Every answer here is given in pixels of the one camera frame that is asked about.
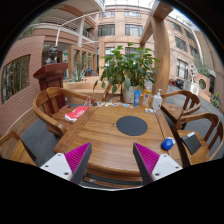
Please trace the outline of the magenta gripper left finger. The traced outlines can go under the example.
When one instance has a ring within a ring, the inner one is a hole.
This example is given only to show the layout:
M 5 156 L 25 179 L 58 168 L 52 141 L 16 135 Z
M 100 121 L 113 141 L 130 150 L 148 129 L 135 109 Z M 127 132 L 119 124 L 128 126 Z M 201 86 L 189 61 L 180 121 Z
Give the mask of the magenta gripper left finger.
M 92 145 L 88 142 L 66 154 L 55 154 L 41 166 L 41 169 L 79 185 L 91 153 Z

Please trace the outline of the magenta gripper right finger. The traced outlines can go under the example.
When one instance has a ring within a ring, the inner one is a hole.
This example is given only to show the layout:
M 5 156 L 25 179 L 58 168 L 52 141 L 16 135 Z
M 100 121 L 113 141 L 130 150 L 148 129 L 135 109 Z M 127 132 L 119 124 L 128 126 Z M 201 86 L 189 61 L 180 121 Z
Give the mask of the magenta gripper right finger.
M 168 154 L 159 155 L 138 143 L 133 144 L 133 154 L 144 185 L 182 169 L 182 167 Z

